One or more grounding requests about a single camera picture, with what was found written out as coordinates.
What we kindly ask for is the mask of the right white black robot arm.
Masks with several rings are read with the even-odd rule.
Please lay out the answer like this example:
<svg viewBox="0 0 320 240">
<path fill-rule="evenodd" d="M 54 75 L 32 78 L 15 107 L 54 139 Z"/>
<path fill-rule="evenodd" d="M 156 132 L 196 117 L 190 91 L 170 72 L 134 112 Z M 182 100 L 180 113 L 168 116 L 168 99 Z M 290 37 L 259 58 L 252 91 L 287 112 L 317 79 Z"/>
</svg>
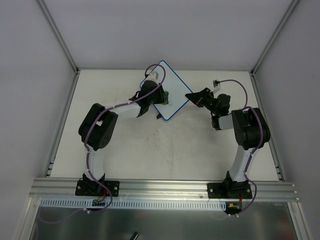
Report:
<svg viewBox="0 0 320 240">
<path fill-rule="evenodd" d="M 205 107 L 210 111 L 215 130 L 232 129 L 238 144 L 233 164 L 223 182 L 207 184 L 208 198 L 252 199 L 248 173 L 256 153 L 271 138 L 270 129 L 260 109 L 245 107 L 243 110 L 229 111 L 231 97 L 227 94 L 214 97 L 209 88 L 187 93 L 185 96 L 197 107 Z"/>
</svg>

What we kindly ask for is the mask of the blue framed whiteboard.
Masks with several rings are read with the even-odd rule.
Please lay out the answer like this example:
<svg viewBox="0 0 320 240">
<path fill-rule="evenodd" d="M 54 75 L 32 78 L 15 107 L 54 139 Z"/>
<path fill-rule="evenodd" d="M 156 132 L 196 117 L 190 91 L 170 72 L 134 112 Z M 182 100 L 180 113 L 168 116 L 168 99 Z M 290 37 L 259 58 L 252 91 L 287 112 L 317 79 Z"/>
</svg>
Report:
<svg viewBox="0 0 320 240">
<path fill-rule="evenodd" d="M 140 83 L 140 90 L 145 81 L 147 74 L 150 72 L 158 73 L 158 85 L 162 86 L 165 91 L 168 91 L 168 104 L 152 104 L 158 114 L 162 115 L 162 119 L 169 121 L 186 103 L 188 99 L 185 94 L 189 94 L 192 90 L 181 79 L 181 77 L 167 64 L 161 60 L 159 63 L 151 64 L 144 71 L 144 80 Z"/>
</svg>

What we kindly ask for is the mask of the left aluminium frame post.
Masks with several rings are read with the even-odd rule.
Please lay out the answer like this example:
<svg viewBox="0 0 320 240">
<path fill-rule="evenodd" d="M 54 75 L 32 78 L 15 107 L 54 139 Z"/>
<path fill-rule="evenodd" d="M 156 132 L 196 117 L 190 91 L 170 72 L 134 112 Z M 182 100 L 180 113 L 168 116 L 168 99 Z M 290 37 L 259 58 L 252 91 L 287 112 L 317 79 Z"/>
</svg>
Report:
<svg viewBox="0 0 320 240">
<path fill-rule="evenodd" d="M 35 0 L 35 2 L 37 3 L 40 11 L 42 12 L 49 28 L 51 29 L 55 39 L 57 40 L 64 56 L 66 57 L 71 69 L 73 70 L 74 73 L 78 73 L 79 71 L 79 67 L 77 66 L 57 24 L 56 21 L 54 20 L 51 11 L 49 10 L 46 2 L 44 0 Z"/>
</svg>

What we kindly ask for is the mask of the aluminium front rail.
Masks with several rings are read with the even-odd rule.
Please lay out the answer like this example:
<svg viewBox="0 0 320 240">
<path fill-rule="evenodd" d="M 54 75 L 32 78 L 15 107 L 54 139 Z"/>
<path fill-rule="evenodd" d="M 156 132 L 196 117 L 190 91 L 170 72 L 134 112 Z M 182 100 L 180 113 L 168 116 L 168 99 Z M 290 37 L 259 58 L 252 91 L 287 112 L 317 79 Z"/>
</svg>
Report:
<svg viewBox="0 0 320 240">
<path fill-rule="evenodd" d="M 34 179 L 29 197 L 74 198 L 77 178 L 37 177 Z M 208 181 L 201 180 L 142 180 L 120 179 L 119 199 L 130 200 L 174 200 L 206 201 L 213 189 Z M 291 182 L 257 181 L 258 202 L 299 202 L 300 196 Z"/>
</svg>

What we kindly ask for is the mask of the green whiteboard eraser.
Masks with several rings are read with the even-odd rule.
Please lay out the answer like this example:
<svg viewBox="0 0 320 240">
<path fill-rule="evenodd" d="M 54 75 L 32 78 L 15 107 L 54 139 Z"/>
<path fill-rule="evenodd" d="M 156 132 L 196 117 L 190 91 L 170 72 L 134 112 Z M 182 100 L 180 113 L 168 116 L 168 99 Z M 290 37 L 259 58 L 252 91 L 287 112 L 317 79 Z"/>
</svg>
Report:
<svg viewBox="0 0 320 240">
<path fill-rule="evenodd" d="M 164 91 L 162 94 L 162 105 L 168 105 L 169 104 L 169 92 Z"/>
</svg>

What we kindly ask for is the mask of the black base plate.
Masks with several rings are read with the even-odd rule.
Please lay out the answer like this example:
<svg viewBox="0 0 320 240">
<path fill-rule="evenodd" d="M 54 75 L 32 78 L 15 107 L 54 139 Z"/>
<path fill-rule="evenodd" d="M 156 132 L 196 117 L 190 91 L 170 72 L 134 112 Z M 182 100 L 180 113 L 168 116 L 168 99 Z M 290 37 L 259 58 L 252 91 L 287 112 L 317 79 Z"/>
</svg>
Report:
<svg viewBox="0 0 320 240">
<path fill-rule="evenodd" d="M 82 178 L 77 181 L 75 195 L 76 196 L 85 196 L 85 197 L 101 197 L 104 192 L 105 188 L 101 185 L 97 184 L 95 181 L 92 182 L 89 180 L 89 183 L 85 182 Z M 104 186 L 108 188 L 112 197 L 119 196 L 120 190 L 120 182 L 114 180 L 105 180 Z"/>
<path fill-rule="evenodd" d="M 226 185 L 223 182 L 210 182 L 207 185 L 209 199 L 240 199 L 249 200 L 253 198 L 250 184 L 245 182 Z"/>
</svg>

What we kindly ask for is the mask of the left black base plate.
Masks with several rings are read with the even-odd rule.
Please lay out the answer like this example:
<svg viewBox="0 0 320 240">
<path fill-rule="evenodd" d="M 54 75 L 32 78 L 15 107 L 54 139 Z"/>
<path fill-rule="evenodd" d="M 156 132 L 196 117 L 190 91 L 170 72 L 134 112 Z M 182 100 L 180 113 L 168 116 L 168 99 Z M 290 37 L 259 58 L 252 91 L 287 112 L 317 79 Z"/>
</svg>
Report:
<svg viewBox="0 0 320 240">
<path fill-rule="evenodd" d="M 97 184 L 95 181 L 92 182 L 89 180 L 89 183 L 85 182 L 82 178 L 77 181 L 75 195 L 76 196 L 85 196 L 85 197 L 101 197 L 104 192 L 105 188 L 101 185 Z M 104 186 L 108 188 L 112 197 L 119 196 L 120 190 L 120 182 L 114 180 L 105 180 Z"/>
</svg>

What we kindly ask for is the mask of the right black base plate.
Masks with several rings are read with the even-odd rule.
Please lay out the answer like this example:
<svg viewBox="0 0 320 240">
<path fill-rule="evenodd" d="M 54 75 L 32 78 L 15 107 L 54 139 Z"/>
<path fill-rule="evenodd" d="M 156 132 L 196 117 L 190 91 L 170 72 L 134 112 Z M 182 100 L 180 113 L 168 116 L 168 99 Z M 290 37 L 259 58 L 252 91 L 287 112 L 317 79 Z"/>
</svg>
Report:
<svg viewBox="0 0 320 240">
<path fill-rule="evenodd" d="M 253 198 L 250 184 L 245 182 L 226 185 L 223 182 L 210 182 L 207 185 L 209 199 L 240 199 L 249 200 Z"/>
</svg>

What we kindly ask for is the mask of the aluminium frame post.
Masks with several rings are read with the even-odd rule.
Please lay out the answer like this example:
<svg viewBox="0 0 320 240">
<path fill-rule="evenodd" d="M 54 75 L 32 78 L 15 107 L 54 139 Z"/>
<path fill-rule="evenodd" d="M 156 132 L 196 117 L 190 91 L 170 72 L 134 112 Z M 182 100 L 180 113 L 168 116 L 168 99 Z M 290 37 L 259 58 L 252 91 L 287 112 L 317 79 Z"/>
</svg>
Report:
<svg viewBox="0 0 320 240">
<path fill-rule="evenodd" d="M 269 40 L 267 41 L 265 47 L 263 48 L 261 54 L 259 55 L 256 63 L 254 64 L 250 73 L 254 76 L 261 65 L 263 64 L 265 58 L 271 51 L 272 47 L 276 43 L 278 37 L 282 33 L 282 30 L 285 28 L 287 22 L 290 20 L 291 16 L 293 15 L 294 11 L 296 10 L 297 6 L 299 5 L 300 0 L 291 0 L 288 7 L 286 8 L 284 14 L 282 15 L 281 19 L 279 20 L 278 24 L 276 25 L 274 31 L 272 32 Z"/>
<path fill-rule="evenodd" d="M 35 0 L 35 2 L 37 3 L 40 11 L 42 12 L 49 28 L 51 29 L 55 39 L 57 40 L 64 56 L 66 57 L 71 69 L 73 70 L 74 73 L 78 73 L 79 71 L 79 67 L 77 66 L 57 24 L 56 21 L 54 20 L 51 11 L 49 10 L 46 2 L 44 0 Z"/>
</svg>

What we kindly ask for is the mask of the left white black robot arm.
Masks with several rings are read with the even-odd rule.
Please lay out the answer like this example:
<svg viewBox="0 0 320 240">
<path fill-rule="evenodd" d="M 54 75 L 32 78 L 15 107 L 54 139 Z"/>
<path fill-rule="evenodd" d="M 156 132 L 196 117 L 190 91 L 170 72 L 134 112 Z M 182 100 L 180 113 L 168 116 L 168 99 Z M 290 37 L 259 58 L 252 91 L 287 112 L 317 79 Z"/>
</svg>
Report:
<svg viewBox="0 0 320 240">
<path fill-rule="evenodd" d="M 106 108 L 99 103 L 91 106 L 81 123 L 78 134 L 86 149 L 86 169 L 77 182 L 77 196 L 98 196 L 108 193 L 104 171 L 104 148 L 109 144 L 116 123 L 138 118 L 153 104 L 167 105 L 169 92 L 161 84 L 146 80 L 129 102 Z"/>
</svg>

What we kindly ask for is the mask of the right aluminium frame post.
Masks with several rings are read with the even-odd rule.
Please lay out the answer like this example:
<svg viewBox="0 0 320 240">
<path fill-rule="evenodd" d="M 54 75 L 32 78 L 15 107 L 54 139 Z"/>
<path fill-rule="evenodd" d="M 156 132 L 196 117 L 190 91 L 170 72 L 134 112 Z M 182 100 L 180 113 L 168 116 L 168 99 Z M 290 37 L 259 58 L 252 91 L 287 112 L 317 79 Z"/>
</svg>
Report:
<svg viewBox="0 0 320 240">
<path fill-rule="evenodd" d="M 291 0 L 288 7 L 286 8 L 284 14 L 282 15 L 281 19 L 279 20 L 278 24 L 276 25 L 274 31 L 272 32 L 269 40 L 267 41 L 265 47 L 263 48 L 261 54 L 259 55 L 256 63 L 254 64 L 250 73 L 254 76 L 261 65 L 263 64 L 265 58 L 271 51 L 272 47 L 276 43 L 278 37 L 282 33 L 282 30 L 285 28 L 287 22 L 290 20 L 291 16 L 293 15 L 294 11 L 296 10 L 297 6 L 299 5 L 300 0 Z"/>
</svg>

